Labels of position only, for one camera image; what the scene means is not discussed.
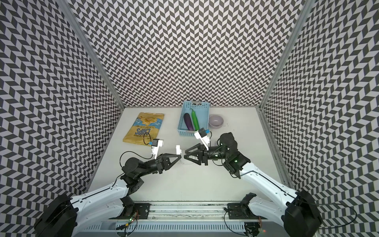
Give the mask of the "white battery cover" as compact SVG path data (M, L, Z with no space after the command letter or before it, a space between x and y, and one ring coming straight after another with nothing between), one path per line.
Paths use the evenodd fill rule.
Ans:
M180 155L182 153L180 145L176 145L176 154Z

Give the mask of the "white alarm clock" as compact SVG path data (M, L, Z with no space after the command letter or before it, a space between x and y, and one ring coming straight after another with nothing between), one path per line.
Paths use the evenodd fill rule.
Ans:
M184 166L191 166L191 165L194 165L194 163L193 163L192 161L188 161L188 160L186 160L186 159L184 159L184 158L181 158L181 159L180 159L180 163L181 163L182 165L184 165Z

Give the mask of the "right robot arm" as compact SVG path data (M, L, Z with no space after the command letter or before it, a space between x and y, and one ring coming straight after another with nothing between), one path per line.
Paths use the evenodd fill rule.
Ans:
M231 132L219 138L218 146L211 146L206 130L194 133L200 143L187 149L184 158L195 164L209 160L224 160L228 173L258 188L269 200L254 193L241 202L253 215L266 218L284 228L290 237L313 237L322 224L322 217L313 196L307 191L296 191L264 173L238 150Z

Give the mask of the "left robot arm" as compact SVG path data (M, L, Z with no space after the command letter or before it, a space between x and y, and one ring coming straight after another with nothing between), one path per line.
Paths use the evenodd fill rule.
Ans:
M161 154L143 162L128 159L115 182L97 190L68 197L60 195L44 209L35 222L38 237L73 237L98 222L116 217L129 217L135 212L131 195L143 185L142 177L163 173L181 159L181 155Z

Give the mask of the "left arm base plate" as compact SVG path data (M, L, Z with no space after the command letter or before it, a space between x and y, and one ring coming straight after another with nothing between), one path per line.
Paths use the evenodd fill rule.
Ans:
M135 217L137 219L148 219L150 213L150 203L135 203L126 206L117 219L130 219Z

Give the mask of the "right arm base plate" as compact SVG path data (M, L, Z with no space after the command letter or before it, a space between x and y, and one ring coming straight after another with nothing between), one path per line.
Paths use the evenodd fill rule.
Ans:
M241 203L227 204L228 217L231 220L258 220L258 216L254 215L248 206Z

